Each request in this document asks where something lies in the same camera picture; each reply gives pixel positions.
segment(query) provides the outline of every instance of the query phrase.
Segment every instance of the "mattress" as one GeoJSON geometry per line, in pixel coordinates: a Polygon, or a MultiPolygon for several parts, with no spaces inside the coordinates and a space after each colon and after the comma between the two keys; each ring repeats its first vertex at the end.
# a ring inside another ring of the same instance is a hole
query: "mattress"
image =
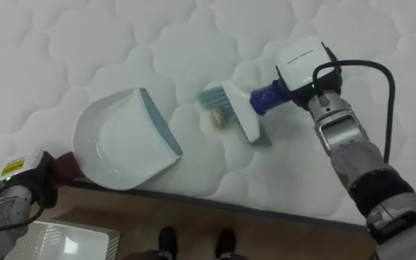
{"type": "MultiPolygon", "coordinates": [[[[416,189],[416,1],[0,0],[0,165],[35,148],[72,150],[94,100],[146,88],[184,155],[139,189],[264,211],[363,224],[308,113],[292,103],[261,117],[269,140],[220,131],[197,95],[233,80],[245,90],[277,78],[277,52],[318,36],[339,59],[368,59],[397,85],[391,164],[416,189]]],[[[349,101],[384,148],[383,75],[343,69],[349,101]]]]}

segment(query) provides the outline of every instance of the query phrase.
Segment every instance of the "blue brush handle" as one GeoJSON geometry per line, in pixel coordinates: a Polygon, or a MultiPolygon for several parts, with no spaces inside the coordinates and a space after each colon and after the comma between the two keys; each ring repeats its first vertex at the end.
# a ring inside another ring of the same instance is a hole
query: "blue brush handle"
{"type": "Polygon", "coordinates": [[[263,116],[269,109],[290,101],[290,91],[280,79],[274,80],[269,86],[254,90],[250,96],[250,104],[258,115],[263,116]]]}

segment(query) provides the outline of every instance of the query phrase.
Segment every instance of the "brush bristles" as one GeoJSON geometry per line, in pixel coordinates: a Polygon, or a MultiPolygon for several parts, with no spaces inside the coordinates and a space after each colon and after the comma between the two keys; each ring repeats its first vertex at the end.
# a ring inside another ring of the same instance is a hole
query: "brush bristles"
{"type": "Polygon", "coordinates": [[[233,110],[232,105],[230,104],[230,101],[222,87],[214,87],[200,92],[199,102],[205,110],[210,111],[215,108],[222,108],[225,110],[230,119],[237,118],[235,111],[233,110]]]}

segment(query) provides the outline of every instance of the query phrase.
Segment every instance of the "wooden floor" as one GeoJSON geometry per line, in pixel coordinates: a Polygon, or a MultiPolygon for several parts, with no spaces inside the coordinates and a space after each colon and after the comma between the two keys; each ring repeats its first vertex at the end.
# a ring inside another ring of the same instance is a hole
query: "wooden floor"
{"type": "Polygon", "coordinates": [[[223,228],[238,236],[237,252],[250,260],[368,260],[375,243],[364,233],[351,233],[301,223],[197,207],[158,199],[63,187],[58,204],[42,220],[58,218],[121,231],[117,259],[157,248],[160,228],[178,233],[178,259],[214,259],[223,228]]]}

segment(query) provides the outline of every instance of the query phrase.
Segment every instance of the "hand brush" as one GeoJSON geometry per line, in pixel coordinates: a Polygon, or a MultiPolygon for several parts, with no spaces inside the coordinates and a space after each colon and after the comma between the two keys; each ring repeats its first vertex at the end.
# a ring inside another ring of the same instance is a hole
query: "hand brush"
{"type": "Polygon", "coordinates": [[[231,120],[237,119],[249,142],[255,142],[260,136],[258,115],[290,100],[284,89],[279,79],[252,93],[232,82],[224,82],[222,86],[202,91],[199,101],[205,110],[220,108],[231,120]]]}

